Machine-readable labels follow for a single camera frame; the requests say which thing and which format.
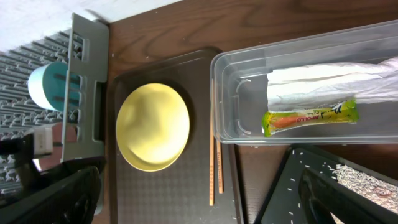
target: yellow bowl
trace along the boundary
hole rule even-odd
[[[177,160],[189,129],[188,109],[181,96],[167,85],[151,83],[124,101],[116,121],[116,140],[130,165],[153,172]]]

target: chopsticks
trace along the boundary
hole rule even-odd
[[[214,80],[211,81],[212,95],[214,96]],[[224,192],[223,181],[223,155],[221,143],[217,140],[217,171],[218,171],[218,193]],[[213,135],[213,113],[210,111],[210,206],[214,205],[214,135]]]
[[[223,155],[221,155],[221,142],[217,140],[217,170],[218,170],[218,193],[224,192],[223,183]]]
[[[210,206],[214,205],[214,136],[213,116],[210,115]]]

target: dark tray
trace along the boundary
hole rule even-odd
[[[111,223],[241,223],[241,199],[233,145],[222,145],[224,193],[209,206],[210,63],[221,51],[197,50],[117,76],[108,89],[108,149]],[[120,154],[115,135],[123,101],[136,88],[163,83],[184,99],[190,134],[181,156],[168,168],[143,172]]]
[[[293,220],[293,223],[308,223],[302,206],[301,208],[298,206],[301,202],[299,183],[305,165],[310,166],[311,169],[317,172],[322,171],[322,174],[326,177],[336,177],[335,174],[332,174],[333,171],[330,170],[328,165],[335,168],[337,164],[345,164],[379,180],[398,186],[398,181],[392,178],[369,170],[315,146],[293,144],[287,149],[280,163],[278,173],[275,176],[254,223],[291,223],[291,220]]]

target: dark wood surface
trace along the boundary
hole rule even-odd
[[[393,19],[398,19],[396,0],[184,0],[110,24],[108,82],[144,63],[204,46],[229,51]],[[248,223],[257,215],[285,148],[238,148]],[[322,148],[398,179],[396,145]],[[109,223],[110,184],[106,182],[104,210],[93,223]]]

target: plastic storage box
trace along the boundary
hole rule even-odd
[[[398,21],[219,54],[211,63],[215,137],[240,145],[398,142],[398,102],[358,105],[356,124],[305,126],[271,137],[264,137],[261,127],[267,111],[267,73],[274,69],[330,62],[379,63],[395,56]]]

